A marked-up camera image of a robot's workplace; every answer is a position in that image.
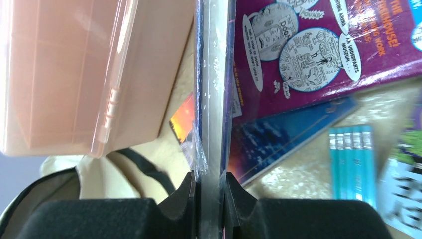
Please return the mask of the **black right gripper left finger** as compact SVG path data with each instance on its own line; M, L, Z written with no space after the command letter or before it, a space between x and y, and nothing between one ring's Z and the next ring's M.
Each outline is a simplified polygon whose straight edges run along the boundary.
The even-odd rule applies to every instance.
M160 204L153 199L47 202L29 217L18 239L194 239L193 177Z

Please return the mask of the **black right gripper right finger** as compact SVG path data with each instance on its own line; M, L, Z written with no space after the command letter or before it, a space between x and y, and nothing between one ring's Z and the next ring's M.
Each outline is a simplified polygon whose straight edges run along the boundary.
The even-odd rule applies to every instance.
M256 199L226 175L227 239L390 239L380 215L357 200Z

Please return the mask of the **beige canvas backpack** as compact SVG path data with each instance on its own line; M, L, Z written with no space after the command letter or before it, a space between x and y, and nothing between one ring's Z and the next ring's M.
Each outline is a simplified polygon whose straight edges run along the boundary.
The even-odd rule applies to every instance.
M0 237L15 239L33 212L56 200L152 197L155 188L171 195L170 177L138 152L126 148L98 159L84 155L50 156L41 178L21 191L0 216Z

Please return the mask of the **dark blue shiny book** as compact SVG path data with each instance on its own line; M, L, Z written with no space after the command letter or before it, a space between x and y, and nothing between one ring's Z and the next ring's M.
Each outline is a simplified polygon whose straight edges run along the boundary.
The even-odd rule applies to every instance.
M197 238L220 239L230 150L236 2L196 1L194 172Z

